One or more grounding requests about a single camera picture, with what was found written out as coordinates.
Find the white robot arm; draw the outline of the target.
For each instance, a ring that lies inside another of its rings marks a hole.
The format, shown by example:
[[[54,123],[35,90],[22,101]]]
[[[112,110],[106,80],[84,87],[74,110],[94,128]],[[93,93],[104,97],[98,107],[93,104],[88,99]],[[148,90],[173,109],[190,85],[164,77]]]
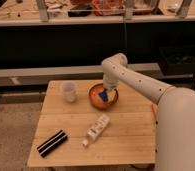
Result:
[[[104,59],[101,65],[108,91],[122,81],[158,106],[154,171],[195,171],[195,91],[128,69],[122,53]]]

